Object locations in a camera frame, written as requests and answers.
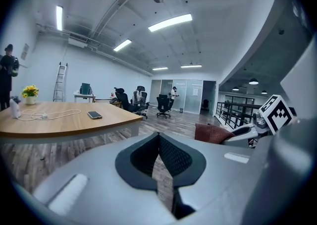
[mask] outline glass partition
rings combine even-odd
[[[175,98],[172,108],[174,110],[184,109],[187,80],[174,80],[173,86],[177,88],[176,94],[179,95],[179,97]]]
[[[162,80],[162,84],[160,87],[160,94],[161,95],[168,95],[168,93],[173,88],[173,80]]]
[[[158,105],[157,97],[159,96],[160,92],[160,83],[161,80],[152,80],[151,85],[151,93],[150,93],[150,104]]]
[[[202,80],[187,80],[187,90],[185,98],[185,112],[200,113],[201,100],[203,94]]]

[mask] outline ceiling light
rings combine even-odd
[[[167,70],[167,69],[168,69],[167,67],[153,68],[154,71],[156,71],[156,70]]]
[[[117,52],[117,51],[121,50],[123,47],[127,46],[129,43],[131,43],[131,40],[127,39],[122,44],[120,44],[116,48],[114,48],[113,50],[115,52]]]
[[[251,84],[251,85],[257,85],[258,83],[259,83],[258,80],[255,79],[255,78],[252,78],[252,79],[250,80],[250,82],[249,82],[249,84]]]
[[[63,30],[62,19],[63,19],[63,7],[58,5],[56,7],[56,26],[57,26],[57,29],[60,31]]]
[[[191,67],[202,67],[201,64],[196,64],[196,65],[182,65],[181,68],[191,68]]]
[[[185,21],[191,21],[192,19],[193,18],[192,18],[191,14],[185,14],[185,15],[182,15],[182,16],[179,16],[179,17],[175,17],[175,18],[171,18],[169,20],[162,21],[162,22],[160,22],[158,24],[155,24],[155,25],[149,27],[149,30],[151,32],[153,32],[153,31],[156,31],[158,29],[162,29],[162,28],[174,25],[174,24],[182,23],[182,22],[185,22]]]

